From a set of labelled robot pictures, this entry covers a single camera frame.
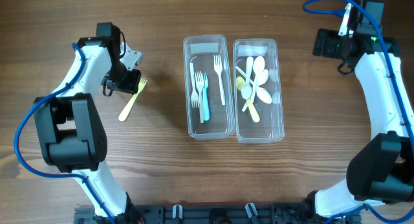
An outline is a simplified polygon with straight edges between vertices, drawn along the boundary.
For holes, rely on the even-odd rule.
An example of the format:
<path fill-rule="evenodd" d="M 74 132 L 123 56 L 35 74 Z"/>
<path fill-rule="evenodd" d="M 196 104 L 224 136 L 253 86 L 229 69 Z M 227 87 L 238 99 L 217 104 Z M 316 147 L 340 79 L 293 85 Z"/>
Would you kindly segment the white upside-down plastic spoon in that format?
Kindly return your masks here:
<path fill-rule="evenodd" d="M 257 89 L 256 89 L 256 95 L 264 103 L 266 103 L 266 104 L 271 104 L 272 103 L 272 97 L 271 97 L 271 95 L 269 94 L 269 92 L 265 88 L 263 88 L 261 86 L 257 87 Z"/>

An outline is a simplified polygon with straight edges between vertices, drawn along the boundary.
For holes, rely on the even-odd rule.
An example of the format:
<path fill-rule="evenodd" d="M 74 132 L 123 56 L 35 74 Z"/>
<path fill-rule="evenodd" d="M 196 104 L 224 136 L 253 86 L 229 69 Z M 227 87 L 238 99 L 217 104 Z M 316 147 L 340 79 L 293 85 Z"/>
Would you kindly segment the yellow plastic spoon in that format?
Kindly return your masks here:
<path fill-rule="evenodd" d="M 244 85 L 245 85 L 245 80 L 244 80 L 241 76 L 238 76 L 238 77 L 237 77 L 237 79 L 236 79 L 236 86 L 237 86 L 237 89 L 238 89 L 239 91 L 242 91 L 242 87 L 243 87 Z M 258 115 L 258 113 L 257 113 L 256 108 L 254 107 L 253 103 L 251 102 L 250 98 L 248 98 L 248 99 L 246 100 L 246 105 L 247 105 L 247 107 L 248 107 L 248 109 L 249 109 L 250 116 L 252 117 L 252 120 L 253 120 L 254 122 L 259 122 L 259 121 L 260 121 L 260 117 L 259 117 L 259 115 Z"/>

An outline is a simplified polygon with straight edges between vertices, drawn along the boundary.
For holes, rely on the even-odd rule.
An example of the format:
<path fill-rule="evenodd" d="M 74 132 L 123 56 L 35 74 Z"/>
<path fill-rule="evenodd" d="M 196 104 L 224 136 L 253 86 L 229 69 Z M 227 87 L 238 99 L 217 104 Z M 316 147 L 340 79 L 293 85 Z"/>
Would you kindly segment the white upside-down plastic fork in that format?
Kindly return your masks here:
<path fill-rule="evenodd" d="M 191 106 L 192 108 L 198 108 L 199 106 L 199 95 L 197 93 L 196 90 L 196 86 L 195 86 L 195 73 L 194 73 L 194 68 L 193 68 L 193 63 L 190 63 L 190 76 L 191 76 L 191 88 L 192 88 L 192 92 L 191 92 Z"/>

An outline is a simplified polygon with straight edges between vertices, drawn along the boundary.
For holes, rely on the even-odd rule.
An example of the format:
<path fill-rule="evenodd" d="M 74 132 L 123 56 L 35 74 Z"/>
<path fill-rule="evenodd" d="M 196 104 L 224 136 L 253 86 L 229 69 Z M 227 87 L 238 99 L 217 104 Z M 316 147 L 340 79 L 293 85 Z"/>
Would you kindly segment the white thick-handled plastic spoon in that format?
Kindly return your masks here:
<path fill-rule="evenodd" d="M 254 63 L 253 57 L 249 56 L 246 59 L 246 76 L 245 76 L 246 80 L 245 80 L 245 84 L 244 84 L 244 86 L 242 87 L 242 90 L 241 90 L 242 97 L 245 100 L 249 99 L 250 95 L 252 93 L 252 87 L 250 86 L 250 76 L 251 76 L 251 73 L 252 73 L 253 63 Z"/>

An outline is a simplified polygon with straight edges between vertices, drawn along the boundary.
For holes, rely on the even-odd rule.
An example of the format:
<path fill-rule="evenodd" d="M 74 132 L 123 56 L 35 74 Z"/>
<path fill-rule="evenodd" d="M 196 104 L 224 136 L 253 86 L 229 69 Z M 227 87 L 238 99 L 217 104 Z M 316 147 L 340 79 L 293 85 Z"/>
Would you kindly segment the light blue plastic fork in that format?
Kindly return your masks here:
<path fill-rule="evenodd" d="M 207 88 L 208 88 L 208 77 L 207 74 L 203 74 L 204 87 L 202 89 L 202 99 L 203 99 L 203 112 L 204 112 L 204 121 L 209 121 L 210 119 L 210 108 L 208 104 Z"/>

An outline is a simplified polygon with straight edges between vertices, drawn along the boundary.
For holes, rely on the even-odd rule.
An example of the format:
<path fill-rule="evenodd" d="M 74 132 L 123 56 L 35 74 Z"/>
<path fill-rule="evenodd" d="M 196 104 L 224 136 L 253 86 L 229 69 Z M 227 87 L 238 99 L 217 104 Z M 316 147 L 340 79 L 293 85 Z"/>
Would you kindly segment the white long plastic fork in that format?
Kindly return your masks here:
<path fill-rule="evenodd" d="M 223 71 L 223 65 L 222 65 L 222 60 L 221 60 L 221 56 L 215 55 L 213 57 L 213 61 L 214 61 L 214 71 L 217 73 L 218 75 L 218 80 L 219 80 L 219 90 L 220 90 L 220 95 L 221 95 L 221 103 L 224 106 L 226 104 L 225 102 L 225 98 L 224 98 L 224 88 L 223 88 L 223 80 L 222 80 L 222 71 Z"/>

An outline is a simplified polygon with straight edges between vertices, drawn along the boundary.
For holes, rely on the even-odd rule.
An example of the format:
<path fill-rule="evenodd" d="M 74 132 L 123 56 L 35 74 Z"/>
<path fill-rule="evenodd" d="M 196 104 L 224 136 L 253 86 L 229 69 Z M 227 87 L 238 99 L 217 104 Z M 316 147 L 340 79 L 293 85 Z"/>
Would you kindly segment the cream yellow plastic fork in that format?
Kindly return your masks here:
<path fill-rule="evenodd" d="M 142 77 L 140 79 L 139 84 L 138 84 L 138 91 L 137 91 L 137 93 L 135 93 L 131 97 L 131 99 L 128 101 L 128 103 L 125 105 L 125 107 L 123 108 L 123 110 L 121 111 L 121 113 L 118 116 L 118 120 L 120 122 L 125 121 L 127 119 L 127 117 L 129 116 L 129 114 L 130 114 L 130 112 L 131 112 L 131 110 L 133 108 L 133 105 L 134 105 L 134 103 L 135 103 L 138 95 L 144 90 L 144 88 L 145 88 L 145 86 L 147 84 L 147 81 L 148 81 L 148 79 L 147 78 L 144 78 L 144 77 Z"/>

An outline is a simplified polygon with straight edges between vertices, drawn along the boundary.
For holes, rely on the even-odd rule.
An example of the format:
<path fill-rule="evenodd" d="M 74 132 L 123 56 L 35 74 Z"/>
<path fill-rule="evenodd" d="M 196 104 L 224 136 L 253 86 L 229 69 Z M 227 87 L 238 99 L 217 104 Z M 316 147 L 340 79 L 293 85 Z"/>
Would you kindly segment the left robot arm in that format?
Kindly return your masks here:
<path fill-rule="evenodd" d="M 130 50 L 122 31 L 99 23 L 96 35 L 73 45 L 75 59 L 62 83 L 34 101 L 34 116 L 43 160 L 57 178 L 73 178 L 94 205 L 97 223 L 143 223 L 128 193 L 117 183 L 105 158 L 107 136 L 94 100 L 99 91 L 137 94 L 141 53 Z"/>

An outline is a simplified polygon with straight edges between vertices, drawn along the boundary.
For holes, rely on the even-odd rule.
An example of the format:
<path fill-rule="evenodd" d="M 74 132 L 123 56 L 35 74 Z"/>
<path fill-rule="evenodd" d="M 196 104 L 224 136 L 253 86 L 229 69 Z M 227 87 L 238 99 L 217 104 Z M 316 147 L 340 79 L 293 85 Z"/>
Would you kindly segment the large white plastic spoon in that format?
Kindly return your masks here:
<path fill-rule="evenodd" d="M 252 67 L 252 71 L 254 71 L 255 73 L 255 79 L 254 79 L 254 84 L 252 86 L 252 93 L 250 95 L 250 100 L 253 103 L 254 101 L 254 97 L 256 95 L 256 89 L 257 89 L 257 85 L 256 85 L 256 74 L 259 74 L 261 71 L 263 71 L 265 69 L 265 59 L 262 56 L 258 56 L 253 63 L 253 67 Z"/>

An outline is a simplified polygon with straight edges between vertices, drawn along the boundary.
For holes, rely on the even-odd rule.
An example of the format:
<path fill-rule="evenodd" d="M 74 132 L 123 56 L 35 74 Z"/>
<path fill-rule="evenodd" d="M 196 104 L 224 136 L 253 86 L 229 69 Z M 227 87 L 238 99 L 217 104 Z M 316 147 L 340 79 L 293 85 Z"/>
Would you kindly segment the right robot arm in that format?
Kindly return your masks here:
<path fill-rule="evenodd" d="M 319 29 L 313 55 L 339 59 L 362 86 L 371 140 L 350 161 L 345 179 L 310 193 L 304 221 L 345 221 L 361 210 L 413 201 L 413 110 L 402 81 L 397 42 L 382 35 L 384 4 L 346 0 L 339 30 Z"/>

